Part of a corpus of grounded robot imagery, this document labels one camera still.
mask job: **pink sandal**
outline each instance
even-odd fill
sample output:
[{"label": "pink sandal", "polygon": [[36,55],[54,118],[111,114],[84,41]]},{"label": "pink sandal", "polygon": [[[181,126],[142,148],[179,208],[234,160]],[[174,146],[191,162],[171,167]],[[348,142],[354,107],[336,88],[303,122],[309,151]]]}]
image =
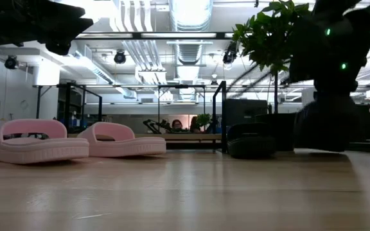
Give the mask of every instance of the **pink sandal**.
[{"label": "pink sandal", "polygon": [[[45,133],[49,139],[21,137],[4,140],[4,135]],[[0,161],[32,164],[88,157],[86,139],[68,139],[65,126],[52,119],[18,119],[0,127]]]},{"label": "pink sandal", "polygon": [[[106,135],[115,141],[98,141]],[[166,141],[160,137],[135,138],[133,131],[122,124],[98,122],[78,135],[89,142],[90,157],[126,157],[166,153]]]}]

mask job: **pink object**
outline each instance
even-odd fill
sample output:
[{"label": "pink object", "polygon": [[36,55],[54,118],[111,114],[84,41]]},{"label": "pink object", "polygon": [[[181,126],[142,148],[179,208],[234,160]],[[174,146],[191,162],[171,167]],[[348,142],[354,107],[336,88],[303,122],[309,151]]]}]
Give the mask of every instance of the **pink object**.
[{"label": "pink object", "polygon": [[[4,140],[14,133],[45,133],[49,139],[21,137]],[[52,119],[18,119],[0,127],[0,161],[32,164],[88,157],[86,139],[68,139],[65,126]]]},{"label": "pink object", "polygon": [[[115,141],[98,141],[106,135]],[[166,153],[166,141],[160,137],[135,138],[133,131],[122,124],[98,122],[78,135],[89,142],[90,157],[127,157]]]}]

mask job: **ceiling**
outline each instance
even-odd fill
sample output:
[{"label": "ceiling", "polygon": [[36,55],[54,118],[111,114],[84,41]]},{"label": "ceiling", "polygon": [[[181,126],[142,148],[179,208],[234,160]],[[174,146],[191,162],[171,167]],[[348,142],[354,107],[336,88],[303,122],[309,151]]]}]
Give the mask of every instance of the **ceiling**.
[{"label": "ceiling", "polygon": [[[254,8],[254,1],[248,0],[214,0],[214,7],[211,16],[211,22],[209,31],[220,32],[220,31],[232,31],[232,27],[238,23],[244,23],[249,17],[257,14],[262,10],[264,6],[267,6],[269,1],[260,1],[260,7]],[[294,1],[296,4],[299,3],[314,3],[309,0],[298,0]],[[362,5],[369,4],[370,1],[362,1]],[[168,0],[154,0],[151,1],[151,22],[154,31],[171,31],[170,26],[170,13],[167,9]],[[112,29],[109,26],[109,19],[102,18],[87,32],[111,32]],[[167,40],[156,40],[156,46],[161,57],[163,67],[166,69],[166,79],[168,81],[173,80],[176,76],[176,59],[174,56],[173,46],[168,45]],[[212,75],[216,74],[218,80],[227,80],[231,83],[232,79],[235,79],[241,75],[250,62],[248,58],[237,58],[233,67],[230,70],[225,70],[222,63],[222,57],[224,49],[228,46],[228,40],[212,40],[212,44],[205,45],[203,50],[202,67],[198,74],[198,82],[209,84],[213,79]],[[117,65],[113,61],[116,51],[124,49],[122,40],[77,40],[76,45],[79,49],[87,46],[92,50],[92,59],[100,66],[101,69],[106,70],[108,73],[113,75],[115,80],[122,84],[137,84],[137,80],[134,77],[136,72],[136,64],[130,55],[126,52],[127,61],[124,64]],[[45,47],[38,44],[37,42],[30,42],[25,44],[26,47],[36,47],[42,49],[45,52]],[[57,55],[52,54],[54,58],[61,59]],[[63,62],[63,70],[61,72],[61,78],[74,79],[80,83],[96,83],[96,76],[87,68],[78,65],[68,65]],[[259,78],[262,73],[256,70],[250,73],[241,84],[248,84],[252,80]],[[360,85],[370,84],[370,59],[365,68],[360,72]]]}]

